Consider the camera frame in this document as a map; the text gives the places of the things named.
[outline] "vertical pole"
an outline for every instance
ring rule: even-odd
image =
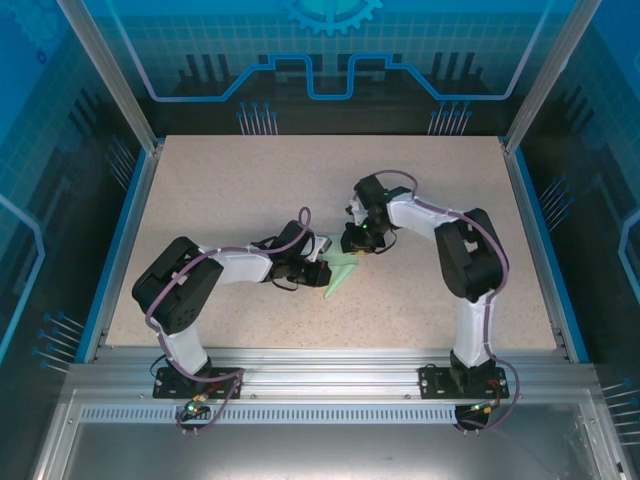
[[[507,153],[515,152],[520,142],[522,142],[547,95],[553,88],[560,73],[562,73],[582,34],[596,13],[600,2],[601,0],[577,1],[507,132],[505,138]]]
[[[82,0],[57,1],[140,145],[153,154],[156,136],[87,7]]]

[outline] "green plastic piece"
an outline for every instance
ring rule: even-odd
[[[358,266],[358,255],[342,253],[340,235],[329,235],[331,247],[322,255],[331,269],[331,280],[324,291],[325,300],[333,295]]]

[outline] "cable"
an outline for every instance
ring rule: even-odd
[[[387,245],[386,247],[384,247],[382,250],[378,250],[377,252],[373,252],[375,255],[382,255],[385,252],[388,252],[389,250],[391,250],[391,247],[393,247],[396,242],[398,241],[398,234],[396,232],[393,231],[393,228],[390,230],[390,232],[393,234],[393,242],[391,242],[391,245]]]
[[[273,248],[273,249],[267,249],[267,250],[261,250],[260,248],[257,248],[257,247],[253,247],[253,248],[251,248],[251,247],[246,247],[246,248],[226,247],[226,248],[221,248],[221,249],[209,250],[207,252],[204,252],[204,253],[198,255],[197,257],[193,258],[187,265],[185,265],[177,273],[177,275],[175,275],[171,279],[171,281],[162,289],[162,291],[158,294],[156,299],[151,303],[151,305],[147,309],[147,313],[145,314],[145,317],[144,317],[145,323],[147,324],[147,326],[149,328],[151,328],[154,332],[156,332],[156,336],[158,337],[158,341],[160,343],[160,347],[162,348],[162,351],[166,355],[167,361],[178,372],[180,372],[181,375],[185,376],[186,378],[188,378],[190,380],[193,380],[193,381],[199,382],[199,383],[215,383],[215,382],[223,382],[225,380],[234,379],[234,388],[231,388],[229,390],[230,393],[227,395],[227,398],[225,399],[224,403],[221,405],[220,409],[218,410],[218,413],[216,413],[216,415],[211,419],[211,421],[209,423],[207,423],[204,427],[200,428],[200,430],[203,430],[204,428],[209,428],[211,425],[213,425],[213,423],[215,423],[215,421],[220,417],[220,415],[222,415],[222,412],[223,412],[224,408],[226,407],[227,403],[229,402],[229,400],[231,399],[231,396],[233,395],[233,392],[235,392],[235,390],[237,389],[238,385],[242,382],[242,377],[243,377],[243,375],[245,373],[245,370],[244,370],[244,368],[240,368],[240,369],[236,370],[235,372],[229,373],[227,375],[221,375],[219,377],[198,377],[197,375],[192,375],[191,373],[187,372],[182,367],[182,365],[180,365],[178,362],[176,362],[173,359],[173,357],[171,356],[171,352],[169,351],[169,347],[167,346],[166,342],[164,341],[164,338],[161,335],[162,328],[153,319],[153,313],[155,312],[156,308],[158,308],[158,305],[160,305],[162,300],[164,300],[164,298],[167,296],[167,294],[171,291],[171,289],[173,287],[175,287],[178,284],[178,282],[191,269],[193,269],[196,265],[198,265],[200,262],[202,262],[203,260],[205,260],[207,258],[214,257],[215,255],[218,255],[220,253],[225,253],[225,252],[250,252],[250,253],[253,253],[255,255],[273,255],[273,254],[276,254],[276,253],[284,252],[284,251],[288,250],[289,248],[293,247],[300,240],[302,240],[302,238],[306,235],[307,231],[309,230],[309,225],[311,224],[311,210],[309,209],[309,207],[302,207],[300,209],[300,211],[298,212],[298,221],[302,224],[302,231],[298,234],[298,236],[296,238],[294,238],[291,242],[287,243],[286,245],[283,245],[282,247]],[[178,417],[177,424],[178,424],[178,426],[180,426],[182,424],[181,416]]]
[[[153,367],[155,367],[158,362],[161,362],[162,360],[164,360],[165,358],[167,358],[167,356],[163,353],[162,355],[160,355],[158,358],[156,358],[153,363],[151,364],[151,366],[149,367],[149,373],[151,374],[151,376],[153,378],[156,378],[158,376],[158,372],[156,371],[156,373],[153,373]]]
[[[218,411],[216,412],[215,415],[213,415],[213,417],[211,418],[211,420],[209,420],[207,423],[205,423],[203,426],[199,427],[199,428],[194,428],[193,429],[193,433],[194,434],[198,434],[198,432],[201,432],[202,430],[206,430],[208,428],[211,428],[213,426],[214,423],[216,423],[220,417],[222,416],[222,412],[224,412],[224,409],[227,408],[227,405],[229,404],[229,400],[231,400],[231,397],[233,397],[233,394],[236,393],[236,390],[238,389],[238,387],[240,386],[240,381],[241,381],[241,377],[238,377],[234,380],[233,382],[233,386],[229,389],[229,393],[227,393],[227,396],[224,398],[224,401],[222,402],[222,405],[220,405],[220,408],[218,409]],[[187,431],[187,429],[185,428],[185,424],[183,422],[183,418],[184,418],[184,413],[185,410],[182,410],[179,414],[178,417],[176,418],[176,426],[178,428],[181,428],[183,431]]]
[[[476,229],[480,233],[480,235],[484,237],[484,239],[489,243],[489,245],[491,245],[491,248],[493,248],[493,250],[496,252],[496,255],[498,255],[498,259],[500,260],[500,266],[502,268],[502,281],[500,282],[500,285],[498,285],[498,287],[493,292],[487,295],[487,298],[484,304],[485,306],[484,306],[484,318],[483,318],[483,328],[482,328],[483,330],[482,341],[484,343],[484,350],[487,356],[494,362],[505,365],[507,368],[509,368],[509,370],[511,370],[515,378],[516,389],[513,396],[513,401],[511,402],[511,405],[509,405],[509,409],[507,410],[507,412],[502,417],[500,417],[496,422],[483,428],[484,431],[490,431],[496,428],[502,422],[504,422],[504,420],[513,413],[513,409],[518,403],[518,399],[520,397],[520,376],[518,375],[518,371],[508,361],[498,358],[496,354],[493,353],[493,351],[491,350],[491,347],[489,346],[489,322],[491,320],[491,302],[496,297],[496,295],[498,295],[504,289],[505,285],[507,284],[507,279],[509,277],[509,261],[507,260],[507,255],[504,253],[504,250],[502,249],[500,244],[489,234],[489,232],[487,232],[487,230],[484,227],[482,227],[482,225],[480,225],[475,220],[467,217],[464,213],[459,213],[456,211],[437,207],[435,205],[426,203],[420,198],[416,197],[415,192],[418,189],[418,181],[413,175],[410,175],[407,172],[403,172],[401,170],[380,170],[379,172],[374,173],[374,175],[383,174],[383,173],[396,173],[398,175],[403,175],[411,179],[411,181],[413,182],[413,190],[411,194],[413,196],[413,200],[416,202],[417,205],[431,212],[434,212],[440,215],[448,215],[448,216],[457,218],[458,220],[462,220],[468,225],[471,225],[471,227]]]
[[[371,175],[374,175],[374,176],[384,175],[386,173],[394,173],[396,175],[402,175],[403,177],[407,177],[409,180],[413,182],[413,188],[411,189],[411,196],[414,197],[416,195],[416,190],[418,190],[418,180],[416,180],[416,177],[414,177],[410,173],[404,172],[402,170],[388,169],[388,170],[379,170],[375,173],[372,173]]]

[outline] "beige work surface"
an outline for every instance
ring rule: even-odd
[[[135,280],[176,237],[209,247],[245,246],[277,235],[312,211],[316,233],[341,233],[353,186],[377,170],[412,173],[422,198],[485,209],[511,263],[498,299],[497,348],[553,349],[555,342],[522,222],[495,137],[168,137],[109,330],[111,345],[157,345],[131,298]],[[408,185],[395,175],[386,187]],[[216,287],[198,319],[205,346],[429,347],[453,345],[456,301],[436,246],[398,231],[329,299],[323,289],[289,293],[270,284]]]

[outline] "robotic arm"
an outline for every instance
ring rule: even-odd
[[[273,282],[286,278],[290,283],[324,287],[331,271],[321,256],[331,245],[326,236],[310,229],[290,248],[278,250],[294,241],[303,231],[300,222],[291,221],[277,237],[254,243],[246,249],[222,249],[192,268],[162,299],[153,312],[160,327],[161,344],[167,356],[189,375],[212,377],[212,367],[195,321],[214,286],[236,282]],[[153,301],[178,272],[193,258],[211,249],[201,248],[186,237],[174,240],[133,287],[133,297],[147,312]]]
[[[495,305],[491,292],[502,282],[502,265],[487,239],[465,221],[471,219],[498,242],[487,213],[481,209],[462,213],[430,205],[407,188],[385,189],[375,175],[361,179],[355,192],[347,208],[354,221],[345,225],[343,251],[386,251],[388,232],[412,230],[436,243],[444,281],[459,299],[451,368],[448,375],[429,371],[436,385],[423,389],[423,397],[425,390],[436,392],[428,398],[438,398],[437,392],[439,398],[447,393],[469,397],[486,389],[488,380],[504,380],[504,371],[490,358],[488,340]]]

